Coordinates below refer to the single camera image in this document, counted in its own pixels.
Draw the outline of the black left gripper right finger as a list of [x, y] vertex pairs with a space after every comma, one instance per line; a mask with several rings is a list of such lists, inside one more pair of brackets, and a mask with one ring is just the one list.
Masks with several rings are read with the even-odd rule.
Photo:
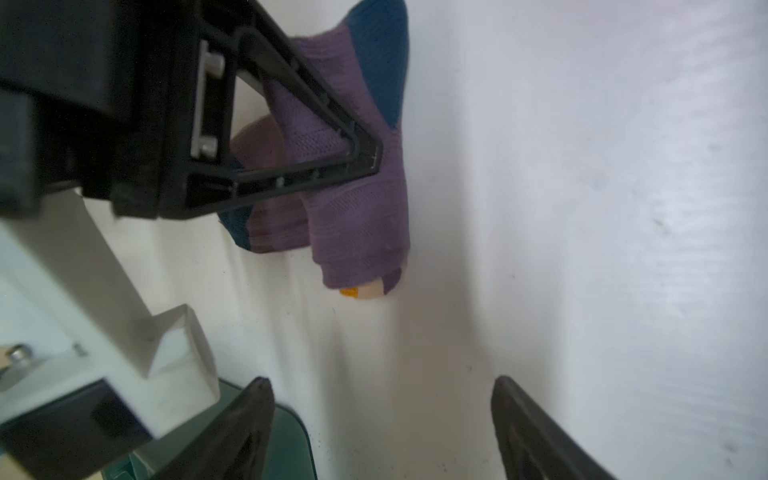
[[508, 376], [494, 382], [491, 415], [508, 479], [614, 480]]

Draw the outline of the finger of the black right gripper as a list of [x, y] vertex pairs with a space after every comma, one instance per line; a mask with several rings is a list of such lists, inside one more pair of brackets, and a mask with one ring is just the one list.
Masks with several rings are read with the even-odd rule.
[[[383, 143], [255, 1], [183, 1], [173, 16], [161, 215], [191, 219], [379, 172]], [[235, 167], [237, 79], [261, 91], [286, 164]]]

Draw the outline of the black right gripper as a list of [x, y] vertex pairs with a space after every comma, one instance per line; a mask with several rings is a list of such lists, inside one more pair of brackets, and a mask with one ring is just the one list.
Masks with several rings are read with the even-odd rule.
[[175, 46], [194, 1], [1, 5], [1, 214], [80, 188], [154, 219], [171, 160]]

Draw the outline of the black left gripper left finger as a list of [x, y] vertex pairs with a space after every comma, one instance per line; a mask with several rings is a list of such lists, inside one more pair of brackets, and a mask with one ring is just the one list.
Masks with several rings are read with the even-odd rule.
[[255, 378], [154, 477], [260, 479], [275, 408], [270, 380]]

